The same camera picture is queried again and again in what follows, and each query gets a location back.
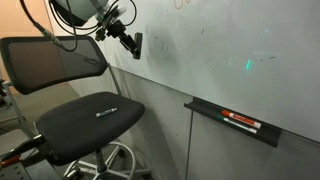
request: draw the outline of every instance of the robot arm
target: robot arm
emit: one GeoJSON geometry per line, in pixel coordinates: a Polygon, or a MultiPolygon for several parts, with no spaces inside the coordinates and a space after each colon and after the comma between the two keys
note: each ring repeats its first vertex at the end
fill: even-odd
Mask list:
{"type": "MultiPolygon", "coordinates": [[[[119,38],[124,48],[133,54],[134,59],[140,59],[142,47],[142,33],[136,33],[133,39],[130,35],[125,33],[126,26],[118,19],[125,11],[125,8],[119,8],[116,0],[112,5],[109,5],[108,0],[48,0],[49,5],[53,6],[54,11],[66,25],[80,29],[87,23],[87,21],[95,16],[97,20],[96,41],[103,41],[107,36],[119,38]]],[[[24,6],[23,0],[20,0],[27,16],[28,13],[24,6]]],[[[55,45],[67,50],[63,44],[51,32],[44,29],[40,24],[36,23],[32,17],[30,19],[34,26],[36,26],[42,34],[47,37],[55,45]]]]}

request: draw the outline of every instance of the chair base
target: chair base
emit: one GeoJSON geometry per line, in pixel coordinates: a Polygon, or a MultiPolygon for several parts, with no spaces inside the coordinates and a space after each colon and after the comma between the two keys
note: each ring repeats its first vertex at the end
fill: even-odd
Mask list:
{"type": "Polygon", "coordinates": [[[151,171],[150,169],[139,169],[136,170],[136,157],[133,153],[133,151],[126,145],[120,143],[120,142],[111,142],[108,144],[109,145],[115,145],[115,149],[113,150],[113,152],[110,154],[110,156],[107,158],[106,161],[104,161],[103,159],[103,155],[101,151],[96,151],[94,153],[94,158],[96,160],[96,165],[95,164],[91,164],[91,163],[87,163],[84,161],[73,161],[69,167],[67,168],[64,177],[71,177],[72,175],[74,175],[74,173],[76,172],[76,168],[80,168],[81,172],[85,172],[85,173],[89,173],[89,174],[93,174],[95,175],[93,180],[100,180],[100,179],[106,179],[110,174],[112,175],[116,175],[119,177],[122,177],[124,179],[127,180],[131,180],[133,178],[134,175],[150,175],[151,171]],[[132,158],[132,167],[131,170],[127,170],[127,171],[114,171],[111,170],[111,167],[113,166],[113,163],[116,159],[116,157],[118,155],[120,155],[120,157],[122,156],[121,154],[121,150],[120,147],[126,149],[132,158]]]}

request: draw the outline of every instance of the writing on whiteboard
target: writing on whiteboard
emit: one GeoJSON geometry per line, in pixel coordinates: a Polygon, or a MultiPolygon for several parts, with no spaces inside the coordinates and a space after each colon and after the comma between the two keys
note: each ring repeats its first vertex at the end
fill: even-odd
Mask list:
{"type": "Polygon", "coordinates": [[[184,0],[173,0],[174,1],[174,6],[176,9],[181,9],[183,7],[183,2],[184,0]]]}

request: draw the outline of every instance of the wall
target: wall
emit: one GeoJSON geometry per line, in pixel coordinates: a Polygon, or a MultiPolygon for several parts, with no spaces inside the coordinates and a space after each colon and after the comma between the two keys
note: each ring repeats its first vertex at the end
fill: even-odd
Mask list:
{"type": "MultiPolygon", "coordinates": [[[[192,97],[114,68],[125,96],[146,106],[144,117],[121,141],[161,180],[186,178],[192,97]]],[[[106,72],[71,82],[80,94],[112,90],[106,72]]],[[[273,148],[197,113],[193,115],[188,180],[320,179],[320,147],[283,133],[273,148]]]]}
{"type": "Polygon", "coordinates": [[[320,146],[283,132],[277,148],[195,113],[188,180],[320,179],[320,146]]]}
{"type": "MultiPolygon", "coordinates": [[[[49,17],[43,0],[25,0],[25,4],[32,17],[43,27],[52,31],[49,17]]],[[[0,1],[0,38],[12,36],[41,36],[24,14],[19,0],[0,1]]],[[[1,77],[8,80],[0,56],[1,77]]]]}
{"type": "Polygon", "coordinates": [[[320,142],[319,0],[135,2],[141,60],[108,38],[113,66],[320,142]]]}

